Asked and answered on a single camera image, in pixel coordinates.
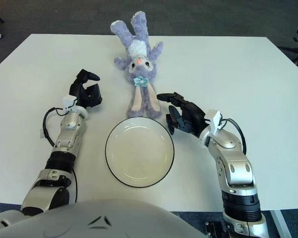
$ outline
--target plate rim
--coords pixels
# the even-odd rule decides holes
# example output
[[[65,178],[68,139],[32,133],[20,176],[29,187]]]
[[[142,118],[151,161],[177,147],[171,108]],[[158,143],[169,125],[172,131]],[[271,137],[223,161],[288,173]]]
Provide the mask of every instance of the plate rim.
[[[111,174],[112,174],[112,175],[113,175],[119,182],[121,182],[122,184],[124,184],[124,185],[126,185],[126,186],[128,186],[128,187],[145,188],[145,187],[150,187],[150,186],[153,186],[153,185],[157,184],[158,182],[160,182],[161,180],[163,180],[163,179],[167,176],[167,174],[170,172],[170,170],[171,170],[171,168],[172,168],[172,165],[173,165],[173,162],[174,162],[174,144],[173,144],[173,140],[172,140],[172,137],[171,137],[169,131],[168,131],[168,130],[167,130],[167,129],[160,123],[160,122],[158,122],[158,121],[156,121],[156,120],[154,120],[154,119],[151,119],[151,118],[146,118],[146,119],[150,119],[150,120],[152,120],[152,121],[154,121],[154,122],[160,124],[160,125],[162,126],[162,128],[167,132],[167,134],[168,134],[169,137],[170,137],[170,140],[171,140],[171,143],[172,143],[172,149],[173,149],[173,156],[172,156],[172,161],[171,161],[170,167],[169,167],[168,171],[165,173],[165,175],[164,175],[161,179],[159,179],[157,182],[155,182],[155,183],[153,183],[153,184],[150,184],[150,185],[147,185],[147,186],[132,186],[132,185],[126,184],[125,182],[122,182],[119,178],[117,178],[117,177],[115,176],[115,174],[114,174],[114,173],[112,172],[112,170],[110,169],[110,166],[109,166],[109,164],[108,164],[108,160],[107,160],[107,152],[106,152],[106,148],[107,148],[108,139],[109,139],[111,133],[113,132],[113,130],[114,130],[117,126],[119,126],[121,123],[123,123],[124,121],[129,120],[129,119],[134,119],[134,118],[146,118],[146,117],[132,117],[132,118],[127,118],[127,119],[124,119],[124,120],[122,120],[121,122],[119,122],[117,125],[115,125],[115,127],[112,128],[112,130],[110,131],[110,133],[109,133],[109,135],[108,135],[108,137],[107,137],[107,140],[106,140],[106,145],[105,145],[105,158],[106,158],[106,164],[107,164],[107,167],[109,168],[109,171],[111,172]]]

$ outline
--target stuffed bunny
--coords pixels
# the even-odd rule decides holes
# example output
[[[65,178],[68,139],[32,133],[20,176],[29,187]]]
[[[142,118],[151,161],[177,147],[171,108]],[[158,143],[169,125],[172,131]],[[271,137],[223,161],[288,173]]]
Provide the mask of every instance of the stuffed bunny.
[[[110,30],[119,37],[126,48],[127,59],[116,57],[115,65],[126,73],[128,81],[134,84],[134,92],[129,106],[130,117],[140,117],[144,114],[151,118],[160,116],[160,104],[152,85],[157,74],[155,61],[162,52],[163,42],[153,49],[149,45],[146,15],[143,11],[134,14],[131,24],[136,36],[133,36],[123,21],[114,21]]]

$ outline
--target blue bow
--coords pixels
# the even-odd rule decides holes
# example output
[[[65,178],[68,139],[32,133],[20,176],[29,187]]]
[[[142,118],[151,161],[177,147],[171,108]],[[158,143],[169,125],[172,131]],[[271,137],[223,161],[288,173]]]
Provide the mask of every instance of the blue bow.
[[[143,88],[146,88],[149,81],[145,77],[138,76],[137,78],[134,78],[134,82],[136,87],[142,86]]]

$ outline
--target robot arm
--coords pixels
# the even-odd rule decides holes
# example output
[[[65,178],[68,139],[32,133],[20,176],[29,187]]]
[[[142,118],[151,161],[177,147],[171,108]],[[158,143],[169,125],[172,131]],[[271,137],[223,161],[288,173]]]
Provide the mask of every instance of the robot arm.
[[[100,78],[82,69],[71,85],[70,94],[63,98],[65,117],[61,132],[56,144],[51,142],[54,147],[45,169],[39,173],[22,203],[21,211],[25,215],[33,216],[69,203],[67,187],[72,181],[71,172],[85,131],[86,108],[102,101],[98,84],[84,89],[83,84],[88,80],[98,81]]]
[[[159,94],[157,98],[182,110],[180,115],[174,106],[169,106],[170,114],[166,115],[166,120],[170,133],[173,134],[176,128],[193,134],[214,158],[222,190],[227,237],[268,238],[251,163],[243,153],[239,139],[223,129],[220,112],[209,110],[205,114],[177,93]]]

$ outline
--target white table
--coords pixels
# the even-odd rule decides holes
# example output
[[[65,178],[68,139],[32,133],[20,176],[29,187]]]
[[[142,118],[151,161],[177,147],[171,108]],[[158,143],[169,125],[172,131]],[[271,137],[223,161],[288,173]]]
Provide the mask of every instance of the white table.
[[[201,109],[237,121],[247,142],[262,210],[298,208],[298,68],[268,39],[150,37],[164,41],[158,93],[178,92]],[[78,200],[127,198],[170,211],[221,211],[213,158],[191,135],[176,131],[174,164],[148,188],[131,188],[110,173],[105,142],[126,118],[132,85],[115,68],[125,50],[115,36],[31,35],[0,64],[0,202],[21,204],[51,152],[40,138],[47,109],[62,106],[82,69],[101,77],[103,102],[89,110],[75,169]],[[168,104],[161,103],[164,126]],[[47,127],[57,138],[60,117]],[[237,134],[233,127],[227,129]],[[72,198],[75,186],[70,186]]]

